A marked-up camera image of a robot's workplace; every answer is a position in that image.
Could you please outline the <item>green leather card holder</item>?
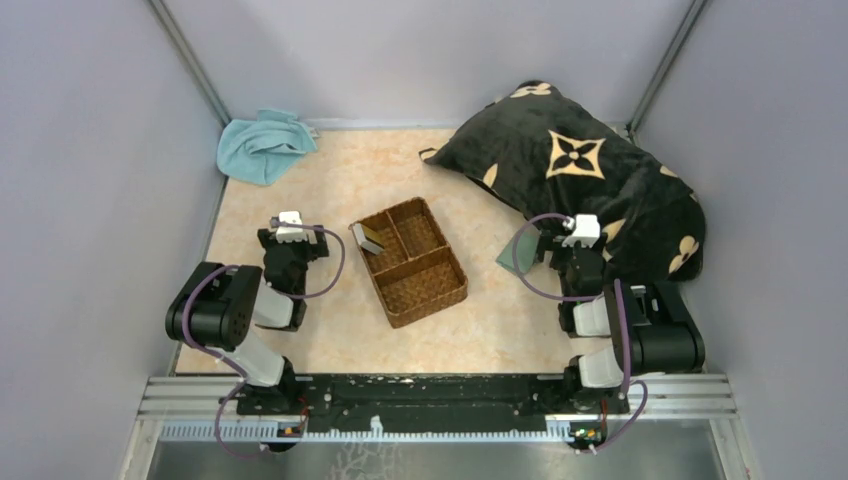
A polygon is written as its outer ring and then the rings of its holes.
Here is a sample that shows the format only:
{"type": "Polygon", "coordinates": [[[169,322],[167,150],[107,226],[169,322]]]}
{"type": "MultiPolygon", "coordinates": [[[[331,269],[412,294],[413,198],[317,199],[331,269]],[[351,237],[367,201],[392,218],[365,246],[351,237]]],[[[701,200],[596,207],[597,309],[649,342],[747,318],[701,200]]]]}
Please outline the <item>green leather card holder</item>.
{"type": "Polygon", "coordinates": [[[527,273],[536,264],[538,244],[539,234],[526,231],[518,240],[517,245],[514,245],[514,241],[510,240],[497,256],[495,262],[512,274],[517,271],[527,273]]]}

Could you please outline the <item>brown woven divided basket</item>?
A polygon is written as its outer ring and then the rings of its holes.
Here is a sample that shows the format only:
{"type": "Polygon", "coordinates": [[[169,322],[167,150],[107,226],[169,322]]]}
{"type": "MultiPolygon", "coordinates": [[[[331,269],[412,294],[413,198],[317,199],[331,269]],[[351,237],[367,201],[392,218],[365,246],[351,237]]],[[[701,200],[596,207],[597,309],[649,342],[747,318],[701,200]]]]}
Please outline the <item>brown woven divided basket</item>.
{"type": "Polygon", "coordinates": [[[413,197],[356,220],[350,231],[357,222],[384,242],[385,250],[372,255],[354,238],[392,328],[406,327],[467,298],[468,277],[424,198],[413,197]]]}

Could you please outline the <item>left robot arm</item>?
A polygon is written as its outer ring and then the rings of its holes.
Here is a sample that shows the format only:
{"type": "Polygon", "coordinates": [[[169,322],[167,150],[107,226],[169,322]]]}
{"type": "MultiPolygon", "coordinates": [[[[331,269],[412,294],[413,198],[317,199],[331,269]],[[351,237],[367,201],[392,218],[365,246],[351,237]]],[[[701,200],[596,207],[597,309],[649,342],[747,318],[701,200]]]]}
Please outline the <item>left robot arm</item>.
{"type": "Polygon", "coordinates": [[[263,263],[197,265],[169,306],[167,336],[223,361],[238,373],[239,410],[285,414],[303,405],[303,388],[292,362],[272,350],[258,330],[297,331],[307,310],[311,262],[329,255],[320,225],[260,229],[263,263]]]}

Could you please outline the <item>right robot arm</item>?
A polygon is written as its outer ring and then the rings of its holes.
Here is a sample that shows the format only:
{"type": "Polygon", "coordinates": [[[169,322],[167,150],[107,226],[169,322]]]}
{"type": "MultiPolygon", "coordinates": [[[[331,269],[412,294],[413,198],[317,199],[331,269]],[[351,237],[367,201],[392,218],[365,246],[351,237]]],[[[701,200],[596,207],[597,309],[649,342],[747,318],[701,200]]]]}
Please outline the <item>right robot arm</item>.
{"type": "Polygon", "coordinates": [[[565,237],[541,234],[536,260],[547,252],[559,274],[562,293],[586,301],[558,305],[561,329],[571,338],[607,338],[611,344],[570,360],[563,398],[576,412],[618,395],[624,383],[645,374],[697,373],[706,349],[677,284],[667,281],[616,287],[603,282],[605,261],[596,251],[564,244],[565,237]]]}

